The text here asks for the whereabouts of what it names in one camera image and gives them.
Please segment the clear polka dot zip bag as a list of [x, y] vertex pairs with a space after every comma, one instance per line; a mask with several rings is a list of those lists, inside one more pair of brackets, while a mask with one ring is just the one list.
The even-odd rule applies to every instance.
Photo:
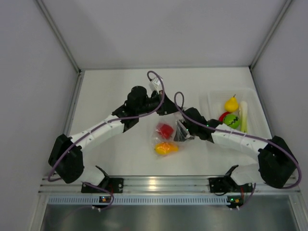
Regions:
[[[170, 153], [168, 155], [159, 155], [156, 153], [156, 151], [154, 150], [155, 146], [158, 144], [158, 143], [161, 143], [161, 142], [171, 142], [171, 143], [174, 143], [176, 144], [178, 147], [179, 147], [179, 151], [182, 151], [184, 150], [188, 144], [193, 141], [195, 139], [194, 136], [190, 135], [190, 139], [189, 140], [186, 140], [185, 142], [175, 142], [173, 141], [173, 138], [174, 138], [174, 135], [175, 135], [175, 132], [176, 132], [176, 120], [180, 120], [182, 121], [182, 123], [184, 124], [184, 118], [182, 117], [182, 115], [180, 115], [179, 112], [177, 113], [173, 113], [173, 114], [170, 114], [170, 115], [166, 115], [166, 116], [163, 116], [161, 117], [159, 120], [157, 120], [157, 122], [155, 123], [155, 126], [153, 127], [153, 129], [151, 130], [151, 136], [150, 136], [150, 146], [151, 146], [151, 149], [152, 151], [154, 152], [154, 154], [158, 157], [158, 158], [163, 158], [163, 157], [167, 157], [169, 155], [173, 155], [175, 153]], [[163, 139], [162, 137], [160, 137], [160, 135], [155, 131], [156, 129], [156, 126], [159, 124], [159, 123], [166, 123], [166, 124], [169, 124], [170, 126], [172, 126], [172, 128], [174, 129], [174, 132], [171, 136], [171, 138], [169, 138], [168, 140], [166, 139]]]

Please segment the red toy chili pepper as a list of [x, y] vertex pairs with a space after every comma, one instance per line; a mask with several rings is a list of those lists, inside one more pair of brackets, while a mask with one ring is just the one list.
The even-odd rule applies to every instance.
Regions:
[[224, 113], [219, 117], [218, 120], [219, 120], [220, 122], [222, 122], [223, 119], [225, 118], [225, 116], [227, 116], [228, 114], [230, 114], [230, 112], [228, 112], [228, 111], [224, 112]]

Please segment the green toy pepper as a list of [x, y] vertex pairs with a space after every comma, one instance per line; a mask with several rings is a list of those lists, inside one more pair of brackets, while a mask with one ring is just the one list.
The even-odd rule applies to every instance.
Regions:
[[230, 128], [237, 129], [240, 125], [240, 118], [234, 114], [227, 114], [223, 118], [223, 123]]

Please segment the yellow toy pear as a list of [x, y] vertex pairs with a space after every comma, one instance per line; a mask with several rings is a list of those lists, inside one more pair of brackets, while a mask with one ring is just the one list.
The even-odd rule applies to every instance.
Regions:
[[235, 97], [235, 95], [233, 95], [230, 99], [228, 99], [225, 104], [224, 104], [224, 108], [227, 112], [229, 113], [233, 113], [236, 110], [238, 110], [239, 108], [239, 104], [237, 102], [237, 99]]

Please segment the pale green toy celery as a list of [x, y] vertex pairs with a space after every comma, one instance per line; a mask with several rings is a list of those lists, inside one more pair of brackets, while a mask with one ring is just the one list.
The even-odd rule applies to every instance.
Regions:
[[245, 101], [240, 102], [239, 107], [240, 118], [241, 118], [241, 132], [248, 133], [247, 128], [247, 117], [248, 117], [248, 104]]

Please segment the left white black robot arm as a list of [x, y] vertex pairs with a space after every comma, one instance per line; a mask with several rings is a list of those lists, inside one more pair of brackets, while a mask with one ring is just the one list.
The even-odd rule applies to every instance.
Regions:
[[146, 88], [133, 87], [124, 104], [99, 124], [72, 136], [62, 134], [56, 138], [48, 160], [51, 166], [49, 175], [57, 173], [66, 184], [75, 181], [90, 183], [96, 191], [104, 192], [109, 186], [107, 173], [99, 166], [86, 166], [85, 155], [109, 138], [131, 129], [141, 117], [175, 112], [175, 104], [163, 90], [154, 90], [148, 96]]

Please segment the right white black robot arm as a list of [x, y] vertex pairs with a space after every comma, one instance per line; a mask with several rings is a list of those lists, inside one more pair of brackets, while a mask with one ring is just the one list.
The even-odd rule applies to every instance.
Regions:
[[286, 183], [299, 165], [283, 138], [265, 139], [239, 132], [224, 123], [206, 120], [196, 108], [179, 110], [188, 131], [201, 140], [239, 151], [255, 160], [254, 164], [232, 166], [224, 180], [225, 187], [236, 191], [247, 183], [265, 183], [276, 189], [288, 189]]

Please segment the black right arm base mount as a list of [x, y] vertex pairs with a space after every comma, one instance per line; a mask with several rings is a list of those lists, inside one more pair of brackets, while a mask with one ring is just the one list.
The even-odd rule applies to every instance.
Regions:
[[215, 195], [225, 195], [226, 193], [240, 193], [241, 187], [235, 183], [231, 178], [232, 172], [238, 167], [238, 165], [232, 166], [225, 175], [220, 177], [209, 178], [210, 192]]

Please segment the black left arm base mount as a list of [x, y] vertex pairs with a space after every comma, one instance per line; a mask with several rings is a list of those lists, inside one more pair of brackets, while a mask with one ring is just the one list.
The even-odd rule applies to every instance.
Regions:
[[91, 167], [82, 175], [82, 193], [102, 193], [101, 189], [109, 193], [122, 193], [124, 179], [109, 176], [101, 167]]

